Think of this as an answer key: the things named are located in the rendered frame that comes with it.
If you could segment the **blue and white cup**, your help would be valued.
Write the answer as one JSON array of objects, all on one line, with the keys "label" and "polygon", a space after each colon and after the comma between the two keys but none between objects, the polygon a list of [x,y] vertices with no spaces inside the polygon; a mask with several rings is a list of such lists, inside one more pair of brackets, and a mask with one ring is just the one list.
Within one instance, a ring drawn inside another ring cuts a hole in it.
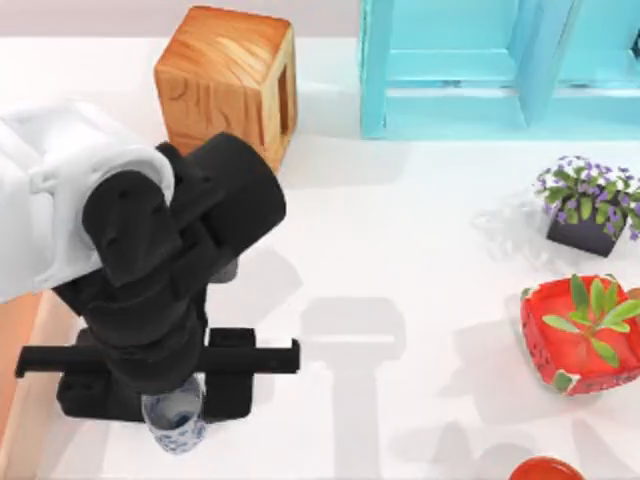
[{"label": "blue and white cup", "polygon": [[141,396],[145,424],[159,446],[174,455],[190,452],[204,439],[203,407],[204,389],[196,376],[171,392]]}]

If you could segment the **salmon-coloured box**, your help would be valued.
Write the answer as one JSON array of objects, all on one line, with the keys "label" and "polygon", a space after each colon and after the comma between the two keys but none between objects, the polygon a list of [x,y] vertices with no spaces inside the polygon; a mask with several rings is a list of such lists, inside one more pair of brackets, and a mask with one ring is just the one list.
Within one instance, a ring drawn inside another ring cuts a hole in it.
[{"label": "salmon-coloured box", "polygon": [[36,480],[51,416],[50,382],[16,377],[25,346],[42,342],[51,294],[0,305],[0,480]]}]

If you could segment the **wooden box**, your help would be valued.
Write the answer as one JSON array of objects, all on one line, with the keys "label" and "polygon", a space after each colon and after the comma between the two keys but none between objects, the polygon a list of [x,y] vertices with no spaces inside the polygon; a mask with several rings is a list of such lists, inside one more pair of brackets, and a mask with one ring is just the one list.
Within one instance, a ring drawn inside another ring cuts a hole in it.
[{"label": "wooden box", "polygon": [[290,21],[193,6],[157,60],[154,80],[168,139],[182,154],[227,132],[279,170],[297,124]]}]

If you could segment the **red bowl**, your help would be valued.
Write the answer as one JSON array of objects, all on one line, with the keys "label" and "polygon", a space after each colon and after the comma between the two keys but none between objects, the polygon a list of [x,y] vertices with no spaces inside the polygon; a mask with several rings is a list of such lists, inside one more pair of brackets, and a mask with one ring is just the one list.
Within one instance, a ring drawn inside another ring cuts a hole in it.
[{"label": "red bowl", "polygon": [[586,477],[563,460],[535,456],[516,466],[508,480],[586,480]]}]

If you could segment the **green plant in red pot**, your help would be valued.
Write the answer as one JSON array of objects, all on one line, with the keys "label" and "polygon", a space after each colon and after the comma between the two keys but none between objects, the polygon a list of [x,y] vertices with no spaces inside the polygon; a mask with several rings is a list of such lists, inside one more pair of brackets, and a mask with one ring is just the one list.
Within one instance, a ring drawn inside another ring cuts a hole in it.
[{"label": "green plant in red pot", "polygon": [[520,326],[540,379],[560,394],[640,379],[640,295],[611,275],[573,274],[524,289]]}]

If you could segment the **light blue rack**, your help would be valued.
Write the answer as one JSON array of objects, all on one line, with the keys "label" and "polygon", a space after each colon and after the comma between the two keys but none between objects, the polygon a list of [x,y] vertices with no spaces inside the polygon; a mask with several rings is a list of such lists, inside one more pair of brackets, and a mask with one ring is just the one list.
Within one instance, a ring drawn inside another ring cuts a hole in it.
[{"label": "light blue rack", "polygon": [[640,140],[640,0],[360,0],[360,133]]}]

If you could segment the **purple flowers in black pot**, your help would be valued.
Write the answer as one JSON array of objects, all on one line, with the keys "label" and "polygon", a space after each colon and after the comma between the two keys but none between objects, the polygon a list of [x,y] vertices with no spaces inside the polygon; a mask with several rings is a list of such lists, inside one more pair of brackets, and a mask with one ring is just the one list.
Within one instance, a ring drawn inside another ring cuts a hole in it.
[{"label": "purple flowers in black pot", "polygon": [[623,233],[640,242],[640,175],[579,155],[542,170],[535,193],[551,216],[546,238],[603,258]]}]

